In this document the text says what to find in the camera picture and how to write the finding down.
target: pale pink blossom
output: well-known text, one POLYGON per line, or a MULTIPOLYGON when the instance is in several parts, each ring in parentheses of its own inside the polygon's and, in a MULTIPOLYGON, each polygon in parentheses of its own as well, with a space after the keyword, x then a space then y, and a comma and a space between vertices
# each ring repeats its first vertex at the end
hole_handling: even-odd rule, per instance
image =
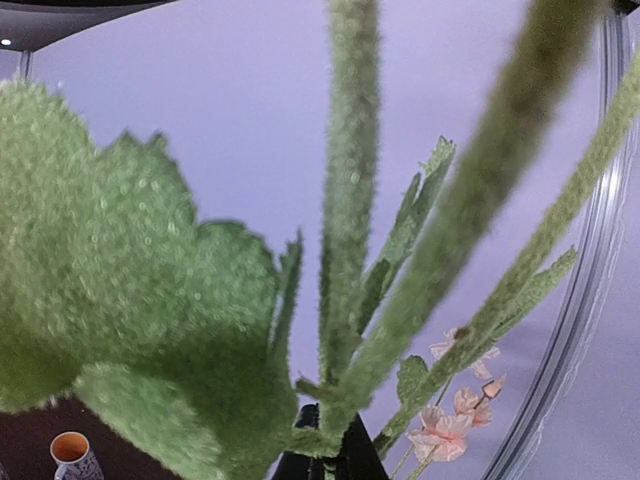
POLYGON ((472 426, 486 427, 491 423, 491 407, 489 400, 480 399, 470 388, 458 390, 453 399, 453 408, 458 415, 471 415, 472 426))
POLYGON ((452 462, 467 450, 465 436, 471 430, 473 415, 446 415, 436 406, 427 406, 420 414, 421 430, 407 435, 420 463, 452 462))
MULTIPOLYGON (((449 351, 449 349, 456 342, 454 336, 457 331, 457 328, 447 330, 446 332, 444 332, 444 336, 446 338, 444 342, 434 343, 429 347, 431 349, 431 355, 433 355, 433 358, 435 358, 436 360, 440 360, 444 356, 444 354, 449 351)), ((486 352, 481 358, 475 361, 469 368, 473 370, 473 373, 476 377, 481 378, 482 380, 489 380, 493 377, 493 375, 491 375, 491 372, 484 362, 485 360, 492 360, 498 355, 500 355, 500 350, 498 349, 498 347, 491 347, 488 352, 486 352)))
POLYGON ((484 387, 482 387, 482 391, 484 396, 490 400, 493 400, 498 396, 498 394, 504 388, 504 384, 507 381, 507 374, 505 373, 498 380, 494 380, 493 382, 487 383, 484 387))

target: black vase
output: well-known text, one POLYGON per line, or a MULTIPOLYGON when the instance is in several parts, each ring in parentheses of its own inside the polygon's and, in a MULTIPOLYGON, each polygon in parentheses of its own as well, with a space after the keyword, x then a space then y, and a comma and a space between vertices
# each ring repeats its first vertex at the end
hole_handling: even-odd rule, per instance
MULTIPOLYGON (((302 407, 297 428, 318 428, 318 405, 302 407)), ((389 480, 360 415, 342 439, 335 458, 310 458, 285 452, 271 480, 324 480, 325 468, 335 472, 336 480, 389 480)))

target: green leaf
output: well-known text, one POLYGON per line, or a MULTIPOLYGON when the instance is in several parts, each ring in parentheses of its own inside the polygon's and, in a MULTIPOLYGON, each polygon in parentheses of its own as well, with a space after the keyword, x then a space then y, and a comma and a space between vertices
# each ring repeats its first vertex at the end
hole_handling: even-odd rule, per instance
POLYGON ((400 362, 397 393, 401 403, 406 403, 416 393, 416 386, 429 373, 426 362, 418 355, 411 355, 400 362))
POLYGON ((0 127, 0 408, 75 380, 184 478, 260 478, 297 411, 267 355, 281 279, 264 239, 196 223, 162 135, 98 150, 61 99, 24 82, 0 87, 0 127))
POLYGON ((302 270, 302 232, 298 231, 295 242, 287 245, 286 255, 282 255, 280 263, 282 306, 275 323, 271 351, 276 357, 286 359, 289 355, 289 335, 298 300, 298 287, 302 270))
POLYGON ((189 335, 267 348, 273 255, 241 224, 196 223, 165 137, 98 150, 61 99, 23 82, 0 89, 0 109, 0 258, 29 331, 92 361, 189 335))
POLYGON ((405 194, 396 221, 389 237, 375 262, 367 273, 359 302, 360 311, 352 314, 357 317, 357 333, 362 335, 373 318, 385 295, 389 292, 398 272, 411 255, 416 239, 441 190, 442 182, 449 171, 455 155, 455 144, 440 137, 431 155, 423 164, 425 179, 416 174, 405 194))

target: curved glass edge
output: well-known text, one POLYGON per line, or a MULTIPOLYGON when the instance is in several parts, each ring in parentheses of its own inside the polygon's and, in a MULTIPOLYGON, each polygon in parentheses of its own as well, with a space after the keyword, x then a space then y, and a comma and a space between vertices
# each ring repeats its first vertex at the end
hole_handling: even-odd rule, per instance
MULTIPOLYGON (((611 11, 600 26, 599 40, 602 118, 635 50, 628 17, 611 11)), ((520 413, 483 480, 520 478, 537 451, 547 420, 571 388, 589 348, 618 260, 623 236, 621 217, 639 129, 636 121, 586 206, 579 257, 556 328, 520 413)))

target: ceiling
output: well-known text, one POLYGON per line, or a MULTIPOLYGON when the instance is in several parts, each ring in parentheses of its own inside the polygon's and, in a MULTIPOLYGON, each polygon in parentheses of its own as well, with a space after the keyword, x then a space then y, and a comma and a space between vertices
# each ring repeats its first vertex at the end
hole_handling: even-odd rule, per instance
POLYGON ((0 49, 36 52, 100 23, 170 1, 0 1, 0 49))

